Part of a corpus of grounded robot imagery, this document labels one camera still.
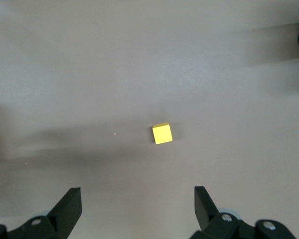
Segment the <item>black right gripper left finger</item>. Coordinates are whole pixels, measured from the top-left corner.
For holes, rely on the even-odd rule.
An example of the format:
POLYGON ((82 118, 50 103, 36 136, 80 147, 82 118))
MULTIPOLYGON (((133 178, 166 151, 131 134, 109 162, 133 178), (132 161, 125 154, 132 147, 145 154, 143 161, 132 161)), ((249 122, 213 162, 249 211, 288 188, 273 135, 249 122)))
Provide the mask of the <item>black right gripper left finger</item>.
POLYGON ((66 239, 81 214, 81 188, 70 188, 46 216, 31 218, 12 231, 0 225, 0 239, 66 239))

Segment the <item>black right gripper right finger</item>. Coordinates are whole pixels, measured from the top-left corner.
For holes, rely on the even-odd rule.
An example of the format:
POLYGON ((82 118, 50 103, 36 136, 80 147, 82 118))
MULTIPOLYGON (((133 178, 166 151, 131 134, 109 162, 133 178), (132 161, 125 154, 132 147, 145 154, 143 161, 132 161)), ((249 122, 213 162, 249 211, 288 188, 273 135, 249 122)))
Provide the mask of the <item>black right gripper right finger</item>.
POLYGON ((264 219, 254 226, 231 213, 219 212, 204 186, 194 188, 195 215, 200 226, 192 239, 294 239, 282 223, 264 219))

